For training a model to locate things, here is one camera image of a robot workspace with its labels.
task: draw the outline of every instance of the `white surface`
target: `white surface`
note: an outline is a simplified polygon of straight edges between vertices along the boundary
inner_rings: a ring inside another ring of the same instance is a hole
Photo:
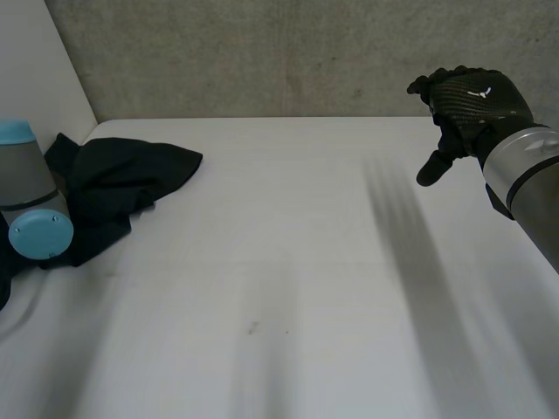
[[[16,282],[0,330],[44,288],[0,340],[0,417],[552,417],[559,281],[474,160],[415,186],[430,119],[117,120],[91,138],[108,136],[204,163],[100,258]],[[398,256],[381,233],[401,226]]]
[[[26,119],[45,151],[97,122],[42,0],[0,1],[0,120]]]

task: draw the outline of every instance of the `robotic arm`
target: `robotic arm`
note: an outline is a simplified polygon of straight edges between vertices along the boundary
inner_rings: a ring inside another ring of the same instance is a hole
[[[493,207],[559,272],[559,133],[534,123],[513,82],[495,70],[439,69],[408,93],[420,95],[442,133],[418,183],[431,186],[455,159],[476,157]]]
[[[0,120],[0,213],[11,245],[26,258],[55,258],[72,242],[66,200],[26,120]]]

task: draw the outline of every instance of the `black cloth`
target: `black cloth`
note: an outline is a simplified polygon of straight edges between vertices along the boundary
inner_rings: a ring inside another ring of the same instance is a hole
[[[0,309],[10,297],[11,279],[26,267],[80,266],[126,236],[132,230],[129,216],[183,186],[198,170],[202,155],[124,138],[101,138],[79,146],[59,134],[45,160],[66,195],[74,227],[72,243],[49,260],[24,258],[11,247],[2,218]]]

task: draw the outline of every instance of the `dark spot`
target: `dark spot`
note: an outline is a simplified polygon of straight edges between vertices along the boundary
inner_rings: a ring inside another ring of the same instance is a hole
[[[248,334],[248,335],[255,334],[258,328],[259,328],[259,323],[258,323],[258,321],[253,321],[253,322],[251,323],[251,327],[248,329],[248,333],[247,333],[247,334]]]
[[[297,99],[300,98],[303,92],[303,85],[301,80],[297,76],[293,76],[292,74],[288,74],[286,76],[287,85],[291,89],[293,96]]]

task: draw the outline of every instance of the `carbon fiber glove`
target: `carbon fiber glove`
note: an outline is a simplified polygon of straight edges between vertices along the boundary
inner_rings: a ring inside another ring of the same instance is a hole
[[[534,123],[516,86],[496,70],[462,65],[451,71],[439,68],[429,77],[418,77],[408,87],[408,93],[421,96],[442,134],[438,150],[419,170],[417,180],[422,186],[431,186],[440,179],[455,159],[476,156],[488,130],[502,126],[504,119],[513,120],[520,129]]]

